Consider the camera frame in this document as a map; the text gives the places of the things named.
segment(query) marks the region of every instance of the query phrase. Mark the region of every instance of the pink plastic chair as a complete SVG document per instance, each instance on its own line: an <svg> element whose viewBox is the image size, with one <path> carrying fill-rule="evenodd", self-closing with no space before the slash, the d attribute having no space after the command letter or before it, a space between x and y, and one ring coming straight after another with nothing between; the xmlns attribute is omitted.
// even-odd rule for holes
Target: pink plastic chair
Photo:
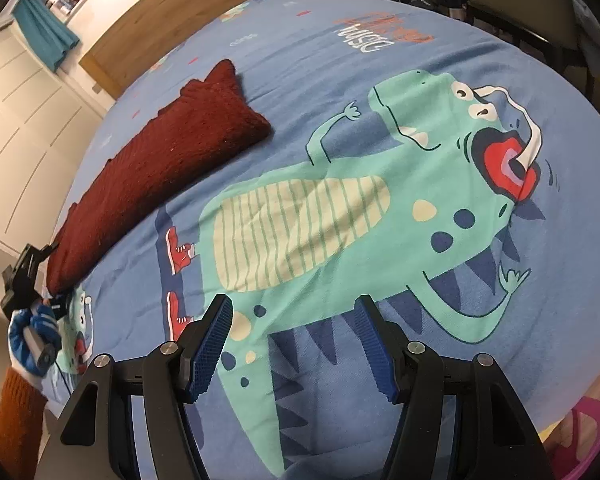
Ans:
<svg viewBox="0 0 600 480"><path fill-rule="evenodd" d="M580 437L580 414L589 415L598 425L596 439L588 455L580 462L576 457ZM552 468L557 480L578 480L600 452L600 400L582 397L571 410L573 437L569 447L558 446L552 453Z"/></svg>

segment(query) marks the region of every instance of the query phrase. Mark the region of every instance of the gloved hand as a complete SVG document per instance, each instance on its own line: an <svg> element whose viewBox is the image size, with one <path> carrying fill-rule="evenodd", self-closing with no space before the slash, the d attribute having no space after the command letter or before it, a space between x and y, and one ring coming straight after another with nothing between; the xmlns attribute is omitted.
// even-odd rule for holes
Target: gloved hand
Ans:
<svg viewBox="0 0 600 480"><path fill-rule="evenodd" d="M23 330L31 326L45 343L51 343L56 351L60 351L62 338L58 332L58 323L51 307L39 303L32 309L15 310L11 314L9 325L9 356L11 367L37 390L42 389L44 373L36 366L35 359L24 339Z"/></svg>

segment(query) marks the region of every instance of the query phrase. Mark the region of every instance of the metal screw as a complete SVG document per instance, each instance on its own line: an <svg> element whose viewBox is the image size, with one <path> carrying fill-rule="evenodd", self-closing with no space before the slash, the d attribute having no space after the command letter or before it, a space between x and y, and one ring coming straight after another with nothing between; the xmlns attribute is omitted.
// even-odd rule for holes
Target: metal screw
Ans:
<svg viewBox="0 0 600 480"><path fill-rule="evenodd" d="M489 354L480 354L478 355L478 362L482 366L491 366L493 364L493 357Z"/></svg>
<svg viewBox="0 0 600 480"><path fill-rule="evenodd" d="M164 355L170 355L178 351L178 343L167 341L160 347L160 352Z"/></svg>
<svg viewBox="0 0 600 480"><path fill-rule="evenodd" d="M96 368L102 368L107 366L109 364L109 361L111 361L111 359L109 359L109 356L105 354L99 355L93 360L93 362L96 365Z"/></svg>
<svg viewBox="0 0 600 480"><path fill-rule="evenodd" d="M408 345L407 345L407 350L409 352L411 352L412 354L424 354L424 351L427 349L426 346L424 346L423 343L421 343L420 341L411 341Z"/></svg>

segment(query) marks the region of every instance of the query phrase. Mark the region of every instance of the red blanket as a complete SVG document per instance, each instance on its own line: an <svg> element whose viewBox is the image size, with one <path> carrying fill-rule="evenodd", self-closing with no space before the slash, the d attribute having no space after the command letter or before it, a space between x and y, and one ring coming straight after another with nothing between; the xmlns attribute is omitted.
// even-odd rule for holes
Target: red blanket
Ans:
<svg viewBox="0 0 600 480"><path fill-rule="evenodd" d="M56 235L46 286L59 294L160 204L270 133L242 96L231 61L204 82L192 79L158 112L74 203Z"/></svg>

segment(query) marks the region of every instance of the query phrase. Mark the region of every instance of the curtain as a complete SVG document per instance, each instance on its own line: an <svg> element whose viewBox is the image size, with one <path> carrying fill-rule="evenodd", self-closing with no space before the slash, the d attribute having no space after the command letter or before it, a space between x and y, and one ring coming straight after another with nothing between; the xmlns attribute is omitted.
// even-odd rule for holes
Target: curtain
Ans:
<svg viewBox="0 0 600 480"><path fill-rule="evenodd" d="M45 7L42 0L20 0L13 9L13 17L33 52L52 72L80 41Z"/></svg>

